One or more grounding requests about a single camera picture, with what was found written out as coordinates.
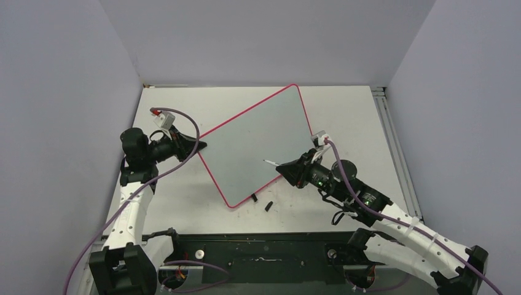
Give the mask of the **aluminium rail right side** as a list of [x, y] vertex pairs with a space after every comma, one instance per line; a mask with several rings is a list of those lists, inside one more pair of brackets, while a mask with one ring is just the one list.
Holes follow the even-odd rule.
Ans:
[[378, 111], [381, 124], [383, 126], [383, 132], [386, 136], [388, 146], [393, 159], [394, 167], [398, 175], [398, 181], [404, 195], [405, 204], [410, 214], [417, 216], [423, 221], [423, 214], [420, 209], [420, 204], [417, 199], [417, 194], [413, 186], [413, 181], [407, 166], [405, 156], [399, 142], [398, 134], [394, 127], [394, 123], [391, 117], [390, 109], [386, 97], [385, 87], [371, 87], [370, 88], [372, 97], [375, 101], [375, 105]]

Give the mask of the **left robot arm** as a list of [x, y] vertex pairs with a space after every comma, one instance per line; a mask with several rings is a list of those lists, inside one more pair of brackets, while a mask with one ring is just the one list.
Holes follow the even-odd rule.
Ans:
[[183, 247], [171, 238], [144, 246], [143, 228], [155, 195], [157, 164], [171, 157], [185, 163], [207, 143], [171, 127], [150, 140], [140, 128], [125, 130], [120, 140], [125, 154], [120, 167], [119, 209], [101, 251], [93, 252], [89, 268], [99, 294], [155, 294], [157, 272], [163, 261], [177, 264]]

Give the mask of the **pink-framed whiteboard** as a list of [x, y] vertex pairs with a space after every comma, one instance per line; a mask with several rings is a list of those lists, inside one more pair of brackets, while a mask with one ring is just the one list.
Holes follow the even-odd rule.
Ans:
[[236, 208], [280, 177], [263, 160], [286, 163], [313, 147], [300, 88], [291, 84], [202, 135], [198, 154], [224, 203]]

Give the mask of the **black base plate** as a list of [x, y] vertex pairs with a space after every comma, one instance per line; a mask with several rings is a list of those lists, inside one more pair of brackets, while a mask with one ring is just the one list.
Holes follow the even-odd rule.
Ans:
[[344, 270], [368, 273], [374, 262], [348, 246], [352, 232], [290, 234], [181, 234], [159, 271], [158, 281], [175, 291], [199, 284], [342, 284]]

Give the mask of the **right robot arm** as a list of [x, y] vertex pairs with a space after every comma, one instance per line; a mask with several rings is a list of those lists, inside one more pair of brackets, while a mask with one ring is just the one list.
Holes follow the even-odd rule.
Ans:
[[356, 177], [348, 160], [322, 166], [311, 149], [297, 160], [276, 164], [275, 170], [292, 186], [315, 186], [322, 200], [364, 224], [348, 241], [348, 257], [355, 263], [382, 263], [432, 286], [438, 294], [477, 294], [485, 275], [488, 252], [480, 246], [455, 243], [407, 214], [390, 198]]

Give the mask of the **black whiteboard marker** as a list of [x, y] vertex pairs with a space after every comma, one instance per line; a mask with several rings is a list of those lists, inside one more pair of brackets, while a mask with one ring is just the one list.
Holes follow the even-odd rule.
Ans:
[[271, 160], [266, 160], [266, 159], [264, 159], [263, 161], [264, 161], [265, 163], [268, 163], [268, 164], [270, 164], [270, 165], [274, 166], [274, 167], [278, 167], [278, 166], [280, 166], [280, 165], [281, 165], [281, 164], [279, 164], [279, 163], [276, 163], [276, 162], [274, 162], [274, 161], [271, 161]]

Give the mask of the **black marker cap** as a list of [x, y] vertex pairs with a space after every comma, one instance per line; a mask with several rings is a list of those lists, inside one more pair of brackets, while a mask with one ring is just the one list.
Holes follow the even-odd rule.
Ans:
[[265, 207], [264, 210], [265, 210], [266, 212], [268, 212], [268, 211], [271, 209], [272, 205], [273, 205], [273, 201], [268, 202], [268, 204], [266, 205], [266, 207]]

